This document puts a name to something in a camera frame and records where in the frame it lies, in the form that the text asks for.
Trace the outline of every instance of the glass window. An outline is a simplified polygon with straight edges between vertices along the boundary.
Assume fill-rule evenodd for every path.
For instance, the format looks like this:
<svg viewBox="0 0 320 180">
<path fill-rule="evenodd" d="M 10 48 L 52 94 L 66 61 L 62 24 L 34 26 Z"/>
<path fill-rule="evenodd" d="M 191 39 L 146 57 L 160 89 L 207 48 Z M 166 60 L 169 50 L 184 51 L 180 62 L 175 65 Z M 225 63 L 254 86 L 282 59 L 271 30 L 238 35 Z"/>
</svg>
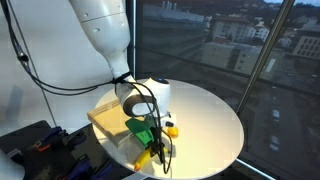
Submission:
<svg viewBox="0 0 320 180">
<path fill-rule="evenodd" d="M 161 9 L 162 0 L 138 1 L 141 11 L 137 13 L 141 16 L 136 21 L 136 78 L 158 76 L 189 82 L 216 94 L 236 110 L 265 44 L 258 38 L 262 37 L 261 32 L 255 38 L 237 40 L 237 29 L 233 28 L 238 21 L 245 21 L 243 26 L 247 29 L 257 24 L 255 17 L 263 17 L 264 25 L 271 30 L 278 13 L 271 7 L 280 4 L 264 1 L 263 7 L 238 13 L 242 1 L 177 2 L 180 10 L 168 11 Z M 259 4 L 260 0 L 250 2 Z M 292 8 L 289 19 L 320 14 L 318 9 L 299 6 L 303 5 L 297 3 Z M 228 21 L 232 28 L 226 35 L 220 34 L 223 23 L 218 23 L 223 18 L 234 20 Z M 315 138 L 318 126 L 312 122 L 318 122 L 316 115 L 320 112 L 320 78 L 316 78 L 320 77 L 320 65 L 303 57 L 309 45 L 301 44 L 308 43 L 305 37 L 316 37 L 303 30 L 301 24 L 292 22 L 281 31 L 296 30 L 291 47 L 272 49 L 245 108 L 239 112 L 246 131 L 240 157 L 284 179 L 317 179 L 320 142 Z"/>
<path fill-rule="evenodd" d="M 298 20 L 302 16 L 308 17 L 307 12 L 318 17 L 320 9 L 297 3 L 288 18 Z M 301 28 L 286 23 L 282 31 L 296 28 L 296 35 L 292 38 L 291 49 L 283 48 L 283 52 L 299 52 L 299 42 L 311 43 L 312 39 L 318 38 L 320 32 L 314 31 L 317 26 Z M 305 45 L 304 49 L 310 50 L 312 46 Z M 276 49 L 279 50 L 279 47 L 273 47 L 273 51 Z M 273 64 L 277 71 L 269 74 L 268 81 L 264 81 L 262 72 L 250 96 L 259 102 L 248 102 L 240 116 L 252 123 L 248 132 L 248 152 L 268 159 L 270 168 L 285 168 L 287 173 L 277 173 L 280 177 L 285 174 L 295 176 L 288 175 L 283 179 L 320 177 L 320 62 L 310 59 L 314 56 L 312 52 L 301 51 L 301 55 L 306 57 L 286 53 L 280 56 Z"/>
</svg>

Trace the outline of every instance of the building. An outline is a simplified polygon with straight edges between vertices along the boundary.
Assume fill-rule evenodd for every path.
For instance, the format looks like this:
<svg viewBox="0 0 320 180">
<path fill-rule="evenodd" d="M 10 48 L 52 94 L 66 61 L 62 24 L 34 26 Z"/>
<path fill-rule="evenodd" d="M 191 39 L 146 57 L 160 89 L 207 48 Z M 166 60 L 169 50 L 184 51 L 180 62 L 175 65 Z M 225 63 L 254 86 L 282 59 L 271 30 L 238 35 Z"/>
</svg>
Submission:
<svg viewBox="0 0 320 180">
<path fill-rule="evenodd" d="M 201 62 L 220 68 L 227 68 L 232 58 L 234 46 L 216 42 L 209 42 L 204 45 Z"/>
<path fill-rule="evenodd" d="M 304 26 L 292 41 L 292 55 L 320 60 L 320 26 Z"/>
<path fill-rule="evenodd" d="M 282 37 L 278 40 L 278 44 L 281 47 L 285 47 L 285 48 L 290 47 L 291 42 L 292 40 L 289 37 Z"/>
<path fill-rule="evenodd" d="M 210 42 L 204 45 L 201 62 L 243 74 L 251 74 L 261 49 L 261 46 L 240 43 Z M 268 57 L 261 77 L 265 79 L 272 78 L 274 66 L 282 58 L 282 52 L 273 50 Z"/>
<path fill-rule="evenodd" d="M 144 4 L 141 40 L 147 48 L 200 61 L 202 41 L 206 37 L 205 16 L 179 11 L 176 6 L 179 4 L 169 1 L 162 6 Z"/>
<path fill-rule="evenodd" d="M 213 39 L 218 36 L 227 37 L 232 42 L 241 42 L 247 35 L 250 22 L 242 17 L 217 17 L 212 30 Z"/>
<path fill-rule="evenodd" d="M 249 39 L 254 38 L 254 36 L 256 35 L 256 32 L 257 30 L 254 26 L 248 26 L 246 37 Z"/>
<path fill-rule="evenodd" d="M 270 30 L 266 27 L 257 27 L 256 34 L 254 35 L 255 38 L 262 39 L 263 42 L 266 41 Z"/>
<path fill-rule="evenodd" d="M 318 21 L 318 18 L 316 17 L 306 17 L 306 16 L 300 16 L 295 20 L 295 22 L 299 24 L 316 24 L 317 21 Z"/>
</svg>

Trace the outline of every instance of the round white table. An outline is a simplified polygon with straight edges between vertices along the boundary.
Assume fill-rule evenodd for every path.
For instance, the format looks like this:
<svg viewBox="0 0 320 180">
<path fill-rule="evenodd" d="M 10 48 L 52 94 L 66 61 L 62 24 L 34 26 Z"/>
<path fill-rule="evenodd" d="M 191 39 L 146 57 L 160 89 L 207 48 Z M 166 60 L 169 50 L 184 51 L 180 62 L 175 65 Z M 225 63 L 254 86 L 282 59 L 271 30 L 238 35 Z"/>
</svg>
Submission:
<svg viewBox="0 0 320 180">
<path fill-rule="evenodd" d="M 243 146 L 244 133 L 238 116 L 207 90 L 185 82 L 167 81 L 171 85 L 168 111 L 176 114 L 179 129 L 179 137 L 173 139 L 171 168 L 164 174 L 156 155 L 138 173 L 157 179 L 202 179 L 223 171 L 235 161 Z M 111 90 L 96 107 L 115 99 Z M 107 153 L 133 171 L 135 160 L 144 151 L 141 143 L 132 138 L 117 148 L 95 126 L 94 132 Z M 170 148 L 165 135 L 163 142 Z"/>
</svg>

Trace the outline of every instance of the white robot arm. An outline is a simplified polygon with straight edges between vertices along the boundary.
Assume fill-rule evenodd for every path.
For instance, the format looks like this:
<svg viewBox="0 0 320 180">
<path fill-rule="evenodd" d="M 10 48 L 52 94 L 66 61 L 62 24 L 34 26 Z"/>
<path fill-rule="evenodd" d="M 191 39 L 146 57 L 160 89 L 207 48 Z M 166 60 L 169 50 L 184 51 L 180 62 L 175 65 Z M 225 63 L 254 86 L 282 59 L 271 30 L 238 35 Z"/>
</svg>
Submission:
<svg viewBox="0 0 320 180">
<path fill-rule="evenodd" d="M 69 0 L 81 27 L 94 48 L 107 60 L 115 79 L 135 82 L 128 73 L 126 49 L 130 41 L 129 25 L 122 0 Z M 146 85 L 157 99 L 160 116 L 167 114 L 170 98 L 170 84 L 162 79 L 150 78 Z M 152 97 L 142 86 L 116 84 L 116 95 L 124 112 L 131 117 L 143 116 L 150 113 L 146 103 L 154 109 Z"/>
</svg>

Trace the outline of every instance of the window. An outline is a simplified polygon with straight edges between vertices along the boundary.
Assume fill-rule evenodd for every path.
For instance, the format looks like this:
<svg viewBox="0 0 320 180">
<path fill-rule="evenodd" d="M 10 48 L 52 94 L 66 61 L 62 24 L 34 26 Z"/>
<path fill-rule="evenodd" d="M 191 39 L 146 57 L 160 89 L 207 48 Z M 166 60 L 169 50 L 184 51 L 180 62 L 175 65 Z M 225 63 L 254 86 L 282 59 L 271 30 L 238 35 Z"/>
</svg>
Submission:
<svg viewBox="0 0 320 180">
<path fill-rule="evenodd" d="M 230 14 L 238 14 L 233 11 L 238 9 L 237 3 L 241 2 L 209 1 L 189 0 L 188 3 L 180 3 L 180 7 L 191 6 L 190 17 L 194 13 L 197 16 L 220 14 L 219 18 L 223 18 Z M 155 7 L 161 7 L 162 4 L 162 0 L 138 0 L 138 2 Z M 278 12 L 267 7 L 255 13 L 243 12 L 243 17 L 248 17 L 249 22 L 254 17 L 260 16 L 275 19 Z M 301 9 L 294 6 L 289 16 L 298 18 L 306 15 L 306 12 L 312 16 L 320 14 L 319 9 L 304 9 L 305 11 Z M 168 19 L 158 16 L 147 17 L 148 13 L 143 14 L 145 11 L 147 10 L 137 11 L 142 14 L 137 16 L 141 19 L 136 21 L 137 27 L 140 27 L 140 30 L 137 29 L 136 77 L 141 79 L 158 76 L 193 83 L 214 93 L 236 111 L 261 51 L 254 52 L 250 49 L 265 44 L 257 41 L 257 38 L 233 43 L 232 47 L 231 43 L 224 45 L 212 43 L 212 36 L 209 37 L 208 34 L 214 36 L 215 32 L 202 33 L 206 24 L 192 21 L 183 24 L 179 20 L 168 22 Z M 222 30 L 223 24 L 215 21 L 212 23 L 212 26 Z M 309 74 L 320 76 L 320 66 L 316 64 L 318 61 L 305 56 L 308 53 L 308 56 L 313 56 L 314 53 L 319 57 L 320 42 L 319 39 L 315 42 L 318 37 L 314 37 L 313 33 L 300 31 L 300 27 L 296 27 L 294 23 L 285 24 L 284 28 L 286 29 L 282 29 L 282 32 L 298 29 L 292 38 L 290 45 L 292 48 L 272 48 L 266 57 L 268 60 L 264 64 L 265 68 L 259 73 L 256 83 L 250 86 L 253 87 L 253 91 L 248 101 L 243 104 L 244 108 L 239 112 L 246 130 L 245 145 L 240 157 L 248 160 L 253 166 L 262 166 L 260 169 L 276 173 L 279 179 L 300 179 L 300 177 L 317 179 L 320 177 L 318 171 L 320 162 L 317 159 L 320 145 L 315 136 L 318 126 L 313 123 L 317 120 L 312 119 L 317 119 L 316 116 L 320 112 L 318 95 L 320 78 L 313 78 L 311 75 L 309 77 Z M 232 30 L 234 33 L 232 37 L 235 38 L 237 29 Z M 150 36 L 148 32 L 154 32 L 154 35 Z M 255 37 L 263 37 L 265 34 L 267 33 L 262 33 L 260 30 L 255 33 Z M 221 58 L 202 56 L 214 51 L 214 48 L 220 49 L 216 56 L 219 54 Z"/>
</svg>

